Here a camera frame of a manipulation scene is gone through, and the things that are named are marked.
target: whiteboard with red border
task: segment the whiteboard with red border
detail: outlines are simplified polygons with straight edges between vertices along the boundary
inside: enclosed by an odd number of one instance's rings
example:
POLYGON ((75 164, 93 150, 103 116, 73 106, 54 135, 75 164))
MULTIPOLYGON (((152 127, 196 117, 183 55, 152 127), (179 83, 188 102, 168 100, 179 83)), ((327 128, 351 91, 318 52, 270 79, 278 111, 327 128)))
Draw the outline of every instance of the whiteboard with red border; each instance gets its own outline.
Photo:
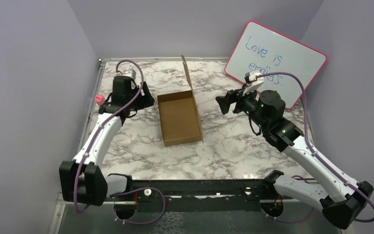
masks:
MULTIPOLYGON (((326 63, 327 56, 257 22, 248 22, 224 71, 244 83, 244 75, 253 70, 262 74, 289 72, 296 75, 306 89, 326 63)), ((291 109, 302 91, 289 76, 267 76, 258 92, 276 90, 291 109)))

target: brown box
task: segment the brown box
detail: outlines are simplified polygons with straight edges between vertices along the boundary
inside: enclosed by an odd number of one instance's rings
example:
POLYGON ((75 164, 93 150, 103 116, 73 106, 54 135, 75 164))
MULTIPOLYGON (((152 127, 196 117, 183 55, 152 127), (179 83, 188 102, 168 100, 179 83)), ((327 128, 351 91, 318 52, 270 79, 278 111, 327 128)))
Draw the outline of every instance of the brown box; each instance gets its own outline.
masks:
POLYGON ((184 55, 181 58, 191 90, 157 96, 164 146, 202 141, 203 138, 187 62, 184 55))

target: floor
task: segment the floor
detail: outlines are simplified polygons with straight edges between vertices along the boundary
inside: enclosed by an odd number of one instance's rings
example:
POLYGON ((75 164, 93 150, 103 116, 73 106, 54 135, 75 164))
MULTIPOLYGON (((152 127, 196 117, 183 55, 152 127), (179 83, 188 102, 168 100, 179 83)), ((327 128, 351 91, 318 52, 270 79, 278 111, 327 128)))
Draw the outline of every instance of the floor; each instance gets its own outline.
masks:
MULTIPOLYGON (((132 175, 134 179, 238 179, 263 178, 274 169, 288 175, 308 175, 263 137, 254 136, 243 113, 221 113, 215 97, 241 87, 237 81, 224 75, 224 61, 187 59, 187 63, 201 116, 203 142, 164 147, 155 104, 138 111, 115 136, 103 162, 105 175, 121 173, 132 175)), ((139 62, 139 65, 156 100, 159 94, 189 89, 181 59, 139 62)), ((99 90, 104 96, 112 91, 115 66, 116 62, 106 64, 99 90)), ((119 69, 132 67, 125 63, 119 69)), ((96 123, 97 109, 98 106, 94 109, 90 130, 96 123)), ((284 116, 303 129, 300 103, 286 111, 284 116)))

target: pink object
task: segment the pink object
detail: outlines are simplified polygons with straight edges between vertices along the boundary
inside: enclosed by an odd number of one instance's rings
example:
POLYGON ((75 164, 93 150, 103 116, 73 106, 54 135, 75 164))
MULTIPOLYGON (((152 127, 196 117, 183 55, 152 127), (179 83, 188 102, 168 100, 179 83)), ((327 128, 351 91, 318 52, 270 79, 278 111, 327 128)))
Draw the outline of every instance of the pink object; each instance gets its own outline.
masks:
POLYGON ((98 94, 95 96, 95 101, 100 106, 105 102, 105 97, 102 94, 98 94))

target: marble table top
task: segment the marble table top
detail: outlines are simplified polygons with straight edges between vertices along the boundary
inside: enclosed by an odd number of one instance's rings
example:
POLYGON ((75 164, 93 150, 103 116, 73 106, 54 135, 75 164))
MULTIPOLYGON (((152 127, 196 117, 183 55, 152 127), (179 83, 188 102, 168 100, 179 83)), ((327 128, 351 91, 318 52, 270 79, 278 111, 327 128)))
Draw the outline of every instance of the marble table top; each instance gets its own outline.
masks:
MULTIPOLYGON (((116 64, 106 63, 99 89, 105 97, 112 91, 116 64)), ((156 103, 125 121, 105 156, 102 166, 105 175, 121 173, 132 175, 134 179, 240 179, 264 178, 274 169, 290 176, 308 175, 293 159, 279 153, 262 136, 255 136, 244 113, 221 113, 215 97, 241 87, 237 81, 224 75, 224 61, 187 59, 204 141, 164 147, 157 95, 189 89, 182 62, 180 59, 138 64, 156 103)), ((119 69, 132 67, 124 63, 119 69)), ((96 123, 97 110, 96 105, 90 131, 96 123)), ((286 111, 284 116, 303 129, 300 103, 286 111)))

